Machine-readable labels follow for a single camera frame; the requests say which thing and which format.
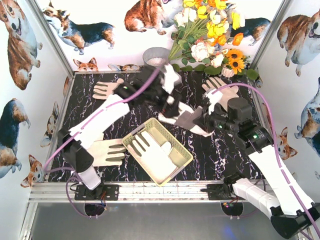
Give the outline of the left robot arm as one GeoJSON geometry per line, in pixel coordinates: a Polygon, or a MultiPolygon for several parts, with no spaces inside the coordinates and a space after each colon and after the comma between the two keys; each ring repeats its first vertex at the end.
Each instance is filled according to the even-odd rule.
{"type": "Polygon", "coordinates": [[[58,151],[89,191],[102,186],[93,166],[94,158],[88,152],[98,136],[136,105],[150,104],[163,110],[175,86],[181,82],[182,77],[169,63],[158,67],[145,66],[135,79],[112,90],[104,103],[85,120],[69,130],[58,132],[58,151]]]}

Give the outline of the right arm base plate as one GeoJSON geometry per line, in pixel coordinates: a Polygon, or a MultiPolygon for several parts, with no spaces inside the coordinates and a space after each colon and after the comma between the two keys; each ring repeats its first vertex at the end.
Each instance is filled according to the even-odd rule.
{"type": "Polygon", "coordinates": [[[207,184],[206,188],[200,190],[203,193],[206,193],[208,199],[213,200],[237,200],[239,197],[231,193],[227,186],[223,184],[207,184]]]}

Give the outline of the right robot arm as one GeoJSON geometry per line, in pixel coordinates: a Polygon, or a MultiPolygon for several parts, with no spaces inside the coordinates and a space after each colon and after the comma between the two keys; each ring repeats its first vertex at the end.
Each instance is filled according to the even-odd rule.
{"type": "Polygon", "coordinates": [[[220,130],[231,134],[235,144],[260,169],[272,188],[269,194],[252,184],[241,173],[225,177],[228,193],[247,200],[271,221],[284,239],[314,226],[320,218],[320,205],[299,186],[275,149],[275,138],[253,122],[252,107],[245,98],[235,97],[227,102],[227,109],[219,104],[222,93],[214,88],[203,95],[203,106],[193,122],[210,133],[220,130]]]}

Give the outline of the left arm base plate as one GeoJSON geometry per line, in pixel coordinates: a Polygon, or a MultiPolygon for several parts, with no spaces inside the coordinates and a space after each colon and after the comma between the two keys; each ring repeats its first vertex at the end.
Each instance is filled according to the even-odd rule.
{"type": "Polygon", "coordinates": [[[120,186],[117,184],[100,184],[97,188],[90,190],[84,184],[81,184],[76,187],[74,199],[76,201],[117,201],[119,188],[120,186]]]}

